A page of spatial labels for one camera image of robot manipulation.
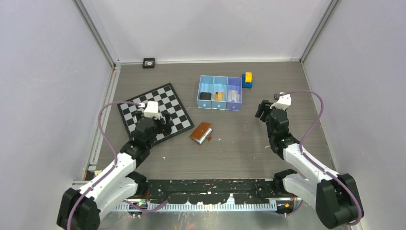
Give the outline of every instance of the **light blue container compartment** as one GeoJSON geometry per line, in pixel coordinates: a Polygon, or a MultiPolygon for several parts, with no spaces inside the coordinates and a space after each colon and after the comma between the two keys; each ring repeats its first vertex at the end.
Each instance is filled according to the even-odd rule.
{"type": "Polygon", "coordinates": [[[228,77],[214,77],[213,82],[213,95],[212,95],[212,108],[213,109],[220,109],[225,110],[227,106],[227,85],[228,85],[228,77]],[[214,100],[214,95],[216,92],[224,93],[224,100],[216,101],[214,100]]]}
{"type": "Polygon", "coordinates": [[[199,82],[199,91],[197,92],[197,107],[201,109],[211,109],[212,108],[212,98],[213,98],[213,82],[214,76],[201,75],[199,82]],[[200,93],[209,92],[211,97],[208,100],[200,99],[200,93]]]}

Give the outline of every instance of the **purple compartment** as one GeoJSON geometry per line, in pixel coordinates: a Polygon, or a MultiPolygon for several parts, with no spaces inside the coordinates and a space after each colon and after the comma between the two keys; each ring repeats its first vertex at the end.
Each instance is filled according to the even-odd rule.
{"type": "Polygon", "coordinates": [[[242,106],[242,78],[228,77],[227,92],[236,90],[239,94],[238,102],[229,102],[227,98],[226,110],[240,111],[242,106]]]}

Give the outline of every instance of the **small item in compartment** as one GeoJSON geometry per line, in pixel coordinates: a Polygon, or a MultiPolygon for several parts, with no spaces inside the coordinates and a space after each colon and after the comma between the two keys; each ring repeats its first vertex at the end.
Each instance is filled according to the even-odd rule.
{"type": "Polygon", "coordinates": [[[210,92],[201,92],[200,93],[200,100],[211,100],[212,99],[212,94],[210,92]]]}
{"type": "Polygon", "coordinates": [[[223,92],[216,92],[214,94],[215,101],[224,101],[224,93],[223,92]]]}
{"type": "Polygon", "coordinates": [[[240,102],[239,98],[240,95],[238,94],[237,90],[228,90],[228,102],[240,102]]]}

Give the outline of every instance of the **wire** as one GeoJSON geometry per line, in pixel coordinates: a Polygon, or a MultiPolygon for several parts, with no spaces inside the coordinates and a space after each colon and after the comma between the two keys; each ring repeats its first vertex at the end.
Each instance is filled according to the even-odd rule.
{"type": "Polygon", "coordinates": [[[153,213],[153,212],[156,212],[156,211],[160,210],[161,208],[163,208],[163,207],[168,203],[168,200],[165,200],[164,202],[160,203],[158,206],[156,206],[156,207],[155,207],[154,209],[152,209],[152,210],[145,210],[145,209],[143,209],[143,208],[140,208],[140,207],[138,207],[137,205],[131,203],[131,202],[128,201],[128,200],[125,200],[125,201],[123,201],[123,202],[129,204],[131,207],[133,207],[133,208],[135,208],[135,209],[137,209],[137,210],[142,211],[143,216],[146,216],[146,215],[149,215],[149,214],[151,214],[151,213],[153,213]]]}
{"type": "Polygon", "coordinates": [[[315,120],[315,122],[313,123],[313,125],[310,127],[310,129],[303,135],[303,137],[300,139],[300,143],[299,143],[299,150],[300,152],[303,154],[303,156],[315,167],[317,167],[318,169],[320,169],[321,171],[323,171],[325,174],[327,174],[328,176],[330,176],[333,180],[335,180],[341,187],[344,188],[344,190],[348,193],[348,195],[351,197],[352,201],[354,202],[355,206],[357,207],[357,212],[358,212],[358,216],[357,219],[352,222],[349,223],[348,225],[353,226],[356,225],[360,222],[361,218],[362,218],[362,211],[361,211],[361,206],[357,200],[357,198],[355,198],[354,194],[350,191],[350,189],[342,182],[340,181],[335,175],[331,174],[330,172],[325,171],[325,169],[323,167],[321,167],[319,164],[317,164],[314,160],[312,160],[305,152],[303,152],[303,141],[304,139],[307,137],[307,135],[309,135],[309,133],[313,130],[313,128],[317,125],[318,121],[320,121],[320,117],[323,114],[323,110],[324,110],[324,102],[323,99],[321,98],[321,96],[311,90],[299,90],[299,91],[292,91],[292,92],[284,92],[284,93],[280,93],[279,96],[283,96],[283,95],[287,95],[287,94],[294,94],[294,93],[299,93],[299,92],[307,92],[307,93],[311,93],[313,95],[315,95],[319,101],[320,101],[320,112],[317,116],[317,119],[315,120]]]}
{"type": "Polygon", "coordinates": [[[114,155],[114,165],[106,172],[106,174],[104,174],[103,176],[100,177],[100,179],[98,179],[97,181],[95,181],[93,184],[91,184],[89,186],[88,189],[85,190],[85,192],[78,198],[78,200],[75,202],[75,204],[73,205],[72,209],[70,210],[69,213],[69,217],[68,217],[68,223],[67,223],[67,230],[70,230],[71,224],[72,224],[72,218],[73,218],[73,214],[75,213],[76,208],[78,207],[78,205],[80,204],[80,202],[83,200],[83,198],[91,191],[93,190],[93,188],[99,184],[104,178],[106,178],[109,174],[112,173],[112,171],[115,169],[116,165],[117,165],[117,152],[116,150],[113,148],[113,145],[111,144],[111,142],[109,141],[109,139],[107,138],[106,134],[103,132],[103,128],[102,128],[102,114],[103,111],[113,105],[113,104],[131,104],[131,105],[138,105],[139,103],[135,103],[135,102],[127,102],[127,101],[119,101],[119,102],[111,102],[106,104],[105,106],[103,106],[101,108],[101,110],[99,111],[99,115],[97,117],[97,125],[99,127],[100,130],[100,134],[103,136],[104,140],[106,140],[107,145],[112,149],[113,151],[113,155],[114,155]]]}

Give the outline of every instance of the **blue divider box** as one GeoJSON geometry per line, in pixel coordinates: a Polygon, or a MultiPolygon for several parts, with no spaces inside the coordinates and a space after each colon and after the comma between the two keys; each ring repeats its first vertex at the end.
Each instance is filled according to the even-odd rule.
{"type": "Polygon", "coordinates": [[[242,78],[200,76],[198,108],[240,111],[241,106],[242,78]]]}
{"type": "Polygon", "coordinates": [[[213,109],[226,109],[227,105],[227,86],[228,77],[214,77],[213,82],[213,96],[212,96],[212,108],[213,109]]]}
{"type": "Polygon", "coordinates": [[[197,93],[197,107],[201,109],[212,108],[214,76],[201,75],[199,91],[197,93]]]}

